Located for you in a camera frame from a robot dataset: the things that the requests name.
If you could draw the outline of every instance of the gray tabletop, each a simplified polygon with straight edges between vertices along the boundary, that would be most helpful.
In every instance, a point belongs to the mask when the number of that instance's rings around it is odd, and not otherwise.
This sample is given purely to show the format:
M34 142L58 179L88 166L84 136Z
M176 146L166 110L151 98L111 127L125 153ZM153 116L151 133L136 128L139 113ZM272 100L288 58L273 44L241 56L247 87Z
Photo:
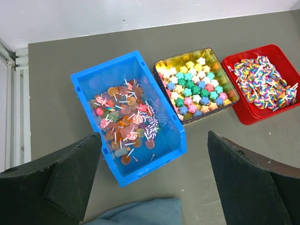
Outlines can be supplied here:
M73 92L72 73L133 50L140 51L152 70L157 60L205 47L212 48L222 60L270 43L277 44L300 71L299 10L30 44L32 159L92 132ZM85 221L125 203L175 196L182 200L184 224L225 224L207 151L208 131L274 160L299 166L299 113L300 107L245 126L231 108L188 125L187 154L124 188L100 160Z

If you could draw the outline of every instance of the white metal frame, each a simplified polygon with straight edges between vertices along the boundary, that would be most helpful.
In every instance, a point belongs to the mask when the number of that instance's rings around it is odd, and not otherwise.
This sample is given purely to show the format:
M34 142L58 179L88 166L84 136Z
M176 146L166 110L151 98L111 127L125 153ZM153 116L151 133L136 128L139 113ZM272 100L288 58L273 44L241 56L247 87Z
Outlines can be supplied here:
M28 49L13 53L0 39L0 60L7 65L5 169L31 161Z

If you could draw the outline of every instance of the gray table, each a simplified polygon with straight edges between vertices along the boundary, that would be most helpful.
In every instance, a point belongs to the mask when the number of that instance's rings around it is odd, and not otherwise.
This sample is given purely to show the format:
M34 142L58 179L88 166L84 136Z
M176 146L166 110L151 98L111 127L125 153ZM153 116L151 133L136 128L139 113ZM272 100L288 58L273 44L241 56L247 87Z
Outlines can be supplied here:
M300 71L300 11L195 22L29 45L32 159L90 134L73 92L70 74L139 50L152 70L155 61L211 47L219 60L247 49L277 44ZM225 224L207 151L213 130L282 163L300 164L300 107L245 126L233 109L188 125L187 154L120 188L100 160L85 221L119 205L176 196L184 224Z

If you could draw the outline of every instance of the blue cloth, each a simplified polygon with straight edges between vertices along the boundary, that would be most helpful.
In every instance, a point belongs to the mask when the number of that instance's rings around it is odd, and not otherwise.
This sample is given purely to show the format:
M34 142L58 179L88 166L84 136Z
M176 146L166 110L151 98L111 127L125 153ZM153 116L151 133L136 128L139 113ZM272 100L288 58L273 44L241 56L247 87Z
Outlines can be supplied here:
M109 210L85 225L182 225L177 198L135 202Z

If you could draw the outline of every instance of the pile of candy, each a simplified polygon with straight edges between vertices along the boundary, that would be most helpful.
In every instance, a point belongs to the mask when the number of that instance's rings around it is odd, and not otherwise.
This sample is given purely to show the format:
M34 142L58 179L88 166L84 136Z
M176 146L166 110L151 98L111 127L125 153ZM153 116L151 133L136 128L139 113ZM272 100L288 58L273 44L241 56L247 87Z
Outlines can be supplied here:
M134 149L143 144L143 137L146 147L154 148L154 138L160 130L158 120L136 80L125 80L123 86L109 88L95 96L90 105L100 119L99 128L105 132L105 142L115 151L113 159L122 157L121 163L128 165Z
M158 74L180 120L200 116L231 103L206 65L205 58L200 57L196 63L189 61L178 69L164 68Z
M234 64L234 69L228 68L237 76L236 82L246 100L259 109L276 111L297 101L298 83L287 85L266 56L242 59Z

